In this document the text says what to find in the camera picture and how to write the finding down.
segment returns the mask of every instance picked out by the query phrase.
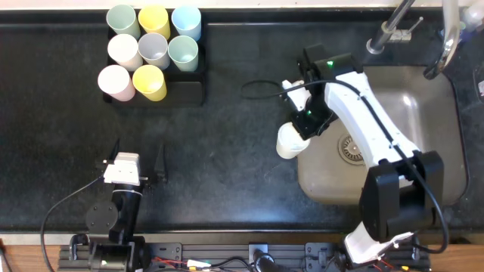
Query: drain strainer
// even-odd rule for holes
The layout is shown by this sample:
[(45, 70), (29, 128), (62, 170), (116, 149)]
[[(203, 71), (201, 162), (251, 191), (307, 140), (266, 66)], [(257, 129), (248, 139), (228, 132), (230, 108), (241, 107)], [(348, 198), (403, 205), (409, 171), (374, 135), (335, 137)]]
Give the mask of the drain strainer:
[(353, 138), (345, 134), (338, 140), (338, 151), (342, 159), (353, 165), (363, 165), (363, 156), (360, 149), (356, 146)]

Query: plastic cup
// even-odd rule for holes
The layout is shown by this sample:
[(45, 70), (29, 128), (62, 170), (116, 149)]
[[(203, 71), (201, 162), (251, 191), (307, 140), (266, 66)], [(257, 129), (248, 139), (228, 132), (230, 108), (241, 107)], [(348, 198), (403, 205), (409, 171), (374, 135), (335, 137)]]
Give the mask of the plastic cup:
[(139, 39), (139, 54), (151, 65), (161, 70), (169, 66), (168, 42), (163, 35), (148, 33)]
[(158, 33), (169, 39), (168, 12), (162, 5), (148, 5), (142, 8), (138, 20), (146, 33)]
[(202, 14), (196, 7), (176, 8), (172, 13), (172, 23), (182, 36), (198, 41), (202, 35)]
[(106, 21), (117, 34), (128, 34), (139, 39), (141, 32), (135, 10), (128, 5), (117, 5), (106, 14)]
[(301, 153), (311, 143), (311, 139), (304, 141), (292, 122), (287, 122), (279, 128), (276, 150), (283, 159), (292, 159)]
[(133, 72), (143, 65), (143, 59), (138, 53), (138, 42), (128, 34), (114, 36), (107, 44), (107, 53), (119, 65)]
[(168, 45), (169, 57), (183, 72), (193, 72), (198, 67), (198, 45), (188, 36), (178, 36)]
[(147, 99), (160, 101), (166, 96), (166, 83), (163, 72), (154, 65), (143, 65), (133, 74), (133, 84), (136, 90)]
[(128, 101), (135, 96), (135, 87), (126, 69), (119, 65), (109, 65), (98, 77), (99, 88), (119, 101)]

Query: sink basin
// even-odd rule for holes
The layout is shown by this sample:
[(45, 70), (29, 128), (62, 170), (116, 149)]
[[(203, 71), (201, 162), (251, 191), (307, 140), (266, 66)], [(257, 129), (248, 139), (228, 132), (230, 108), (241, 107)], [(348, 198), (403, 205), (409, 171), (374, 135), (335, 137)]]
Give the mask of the sink basin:
[[(467, 184), (454, 89), (444, 75), (425, 79), (424, 69), (368, 66), (365, 72), (375, 96), (400, 131), (423, 152), (436, 150), (442, 157), (443, 202), (451, 204), (462, 196)], [(312, 138), (298, 155), (301, 188), (325, 204), (357, 204), (366, 174), (358, 147), (340, 120)]]

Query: wooden floor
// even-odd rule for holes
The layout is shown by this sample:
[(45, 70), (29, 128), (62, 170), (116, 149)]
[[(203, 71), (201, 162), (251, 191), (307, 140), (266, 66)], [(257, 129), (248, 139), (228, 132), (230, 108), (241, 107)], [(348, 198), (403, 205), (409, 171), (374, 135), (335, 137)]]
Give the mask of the wooden floor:
[[(13, 272), (48, 272), (40, 246), (6, 246), (8, 262)], [(47, 254), (52, 267), (57, 267), (60, 246), (47, 246)], [(432, 271), (484, 271), (484, 246), (450, 245), (440, 255), (432, 255)], [(3, 264), (3, 271), (8, 271)]]

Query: chrome faucet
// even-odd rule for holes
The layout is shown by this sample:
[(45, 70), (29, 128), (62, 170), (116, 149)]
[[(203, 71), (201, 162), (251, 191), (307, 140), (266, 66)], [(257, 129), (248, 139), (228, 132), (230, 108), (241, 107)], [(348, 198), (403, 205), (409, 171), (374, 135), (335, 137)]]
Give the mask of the chrome faucet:
[[(414, 4), (415, 0), (404, 0), (393, 12), (388, 21), (383, 22), (380, 29), (373, 39), (370, 39), (367, 43), (367, 49), (372, 54), (380, 54), (385, 49), (387, 42), (392, 42), (393, 37), (398, 36), (399, 42), (408, 42), (411, 37), (411, 31), (416, 27), (422, 18), (410, 29), (403, 30), (402, 33), (398, 33), (396, 26), (400, 23), (405, 13)], [(426, 79), (434, 79), (439, 75), (447, 64), (451, 61), (452, 56), (455, 53), (457, 44), (459, 43), (459, 35), (461, 34), (461, 22), (459, 18), (459, 5), (458, 0), (442, 0), (442, 12), (444, 14), (444, 40), (442, 51), (439, 54), (439, 58), (432, 64), (430, 64), (423, 76)]]

